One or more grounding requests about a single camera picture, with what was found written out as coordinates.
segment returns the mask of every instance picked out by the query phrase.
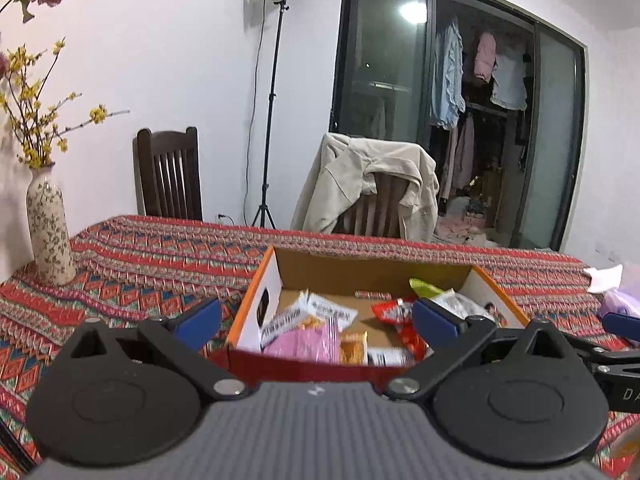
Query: light blue shirt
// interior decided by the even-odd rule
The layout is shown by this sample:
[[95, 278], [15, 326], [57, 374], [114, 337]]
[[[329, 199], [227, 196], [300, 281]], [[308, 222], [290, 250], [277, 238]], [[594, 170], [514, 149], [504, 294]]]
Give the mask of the light blue shirt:
[[436, 35], [435, 67], [431, 86], [430, 123], [452, 130], [465, 111], [462, 98], [462, 37], [458, 18]]

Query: light stand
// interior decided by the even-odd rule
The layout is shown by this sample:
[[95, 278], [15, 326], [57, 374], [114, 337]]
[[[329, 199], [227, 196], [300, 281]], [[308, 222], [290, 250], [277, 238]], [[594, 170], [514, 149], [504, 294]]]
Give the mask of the light stand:
[[269, 94], [269, 113], [267, 115], [267, 136], [265, 140], [264, 146], [264, 169], [262, 170], [262, 202], [258, 206], [258, 211], [255, 213], [254, 221], [252, 222], [252, 226], [255, 226], [255, 223], [258, 220], [258, 216], [260, 217], [260, 227], [264, 227], [266, 218], [269, 218], [269, 222], [271, 223], [272, 228], [276, 228], [273, 223], [273, 218], [271, 217], [271, 212], [269, 211], [269, 206], [267, 205], [267, 190], [269, 189], [269, 184], [267, 183], [267, 173], [269, 171], [269, 147], [271, 142], [271, 118], [273, 116], [273, 100], [276, 97], [275, 88], [276, 88], [276, 68], [278, 66], [278, 51], [280, 49], [280, 31], [282, 30], [282, 17], [284, 15], [284, 11], [288, 10], [287, 1], [283, 0], [282, 2], [277, 3], [280, 6], [280, 14], [278, 16], [278, 31], [276, 33], [276, 49], [273, 53], [273, 72], [271, 73], [271, 93]]

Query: wooden chair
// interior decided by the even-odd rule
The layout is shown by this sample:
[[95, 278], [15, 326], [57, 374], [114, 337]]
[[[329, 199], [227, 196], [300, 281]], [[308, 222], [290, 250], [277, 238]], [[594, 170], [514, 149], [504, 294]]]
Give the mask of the wooden chair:
[[361, 195], [338, 217], [334, 233], [356, 236], [399, 238], [398, 204], [409, 181], [398, 176], [374, 173], [377, 194]]
[[136, 142], [146, 214], [202, 220], [196, 128], [154, 134], [144, 129]]

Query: table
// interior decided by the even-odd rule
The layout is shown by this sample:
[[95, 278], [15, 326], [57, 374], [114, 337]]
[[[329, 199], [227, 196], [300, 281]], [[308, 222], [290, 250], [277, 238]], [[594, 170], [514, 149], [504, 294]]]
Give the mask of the table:
[[[598, 302], [586, 293], [584, 265], [562, 254], [121, 216], [72, 239], [78, 275], [68, 285], [40, 285], [29, 264], [0, 286], [0, 418], [37, 458], [24, 427], [25, 405], [47, 364], [85, 317], [128, 327], [148, 316], [177, 316], [200, 298], [217, 296], [223, 322], [205, 352], [218, 348], [270, 244], [334, 255], [475, 264], [529, 317], [548, 317], [562, 330], [602, 346], [626, 348], [623, 340], [605, 334], [595, 317]], [[609, 444], [637, 420], [640, 416], [610, 414], [594, 459], [610, 476], [619, 475], [626, 460], [611, 461]], [[0, 478], [17, 477], [0, 449]]]

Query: flower vase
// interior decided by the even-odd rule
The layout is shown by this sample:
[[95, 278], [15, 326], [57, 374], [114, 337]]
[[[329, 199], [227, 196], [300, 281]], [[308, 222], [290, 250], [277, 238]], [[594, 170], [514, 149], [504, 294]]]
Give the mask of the flower vase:
[[52, 177], [53, 164], [31, 170], [27, 218], [38, 278], [45, 285], [65, 285], [76, 276], [66, 228], [62, 192]]

